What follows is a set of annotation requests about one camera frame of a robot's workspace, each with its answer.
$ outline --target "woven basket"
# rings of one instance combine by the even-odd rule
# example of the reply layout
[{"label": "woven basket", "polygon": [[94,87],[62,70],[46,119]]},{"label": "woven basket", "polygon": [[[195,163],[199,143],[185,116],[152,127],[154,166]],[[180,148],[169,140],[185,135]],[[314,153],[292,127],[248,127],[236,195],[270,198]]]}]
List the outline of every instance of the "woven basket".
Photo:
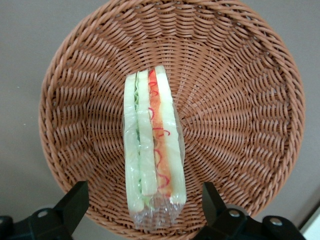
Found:
[{"label": "woven basket", "polygon": [[[157,65],[183,127],[187,203],[174,226],[143,232],[127,209],[124,83]],[[293,170],[305,121],[292,56],[236,0],[109,1],[56,52],[39,108],[43,151],[60,187],[88,180],[88,217],[129,239],[191,239],[206,224],[203,182],[255,216]]]}]

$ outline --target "gray surface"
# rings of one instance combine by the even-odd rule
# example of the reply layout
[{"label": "gray surface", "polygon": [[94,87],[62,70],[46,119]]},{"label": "gray surface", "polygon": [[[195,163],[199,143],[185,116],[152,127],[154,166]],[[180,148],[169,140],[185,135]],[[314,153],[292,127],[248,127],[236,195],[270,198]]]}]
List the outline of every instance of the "gray surface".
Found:
[{"label": "gray surface", "polygon": [[[47,67],[74,26],[103,0],[0,1],[0,215],[15,221],[63,193],[43,156],[38,104]],[[299,225],[320,200],[320,1],[244,0],[282,37],[295,58],[306,95],[299,160],[286,185],[256,219],[282,215]],[[84,218],[75,239],[122,239]]]}]

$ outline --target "black bracket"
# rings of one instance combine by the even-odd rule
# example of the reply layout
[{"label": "black bracket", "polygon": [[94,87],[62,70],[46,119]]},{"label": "black bracket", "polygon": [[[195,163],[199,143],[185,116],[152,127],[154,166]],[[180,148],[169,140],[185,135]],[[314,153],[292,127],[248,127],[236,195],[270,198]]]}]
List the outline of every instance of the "black bracket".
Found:
[{"label": "black bracket", "polygon": [[38,210],[17,223],[0,216],[0,240],[72,240],[88,207],[88,182],[79,181],[54,208]]},{"label": "black bracket", "polygon": [[306,240],[288,219],[266,216],[262,223],[227,208],[211,182],[203,184],[202,209],[208,223],[193,240]]}]

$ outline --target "screw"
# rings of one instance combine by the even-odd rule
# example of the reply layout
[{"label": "screw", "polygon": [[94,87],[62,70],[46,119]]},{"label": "screw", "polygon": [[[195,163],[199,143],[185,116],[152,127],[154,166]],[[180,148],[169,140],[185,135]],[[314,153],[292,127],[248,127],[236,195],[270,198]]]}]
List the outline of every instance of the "screw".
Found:
[{"label": "screw", "polygon": [[276,217],[272,217],[270,219],[270,222],[273,224],[273,225],[276,225],[276,226],[282,226],[282,221],[280,221],[280,219],[276,218]]},{"label": "screw", "polygon": [[236,211],[236,210],[230,210],[229,214],[234,218],[240,217],[240,213],[238,211]]},{"label": "screw", "polygon": [[41,212],[38,213],[38,218],[42,218],[42,217],[44,217],[44,216],[47,215],[47,214],[48,214],[48,212],[47,212],[46,210],[41,211]]}]

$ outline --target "plastic wrap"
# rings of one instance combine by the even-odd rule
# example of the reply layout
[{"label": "plastic wrap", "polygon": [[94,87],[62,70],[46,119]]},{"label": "plastic wrap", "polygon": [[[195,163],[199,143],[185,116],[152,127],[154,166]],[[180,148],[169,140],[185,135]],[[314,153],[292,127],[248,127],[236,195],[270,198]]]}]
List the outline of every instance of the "plastic wrap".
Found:
[{"label": "plastic wrap", "polygon": [[183,132],[163,66],[127,77],[123,125],[130,216],[137,229],[169,227],[187,196]]}]

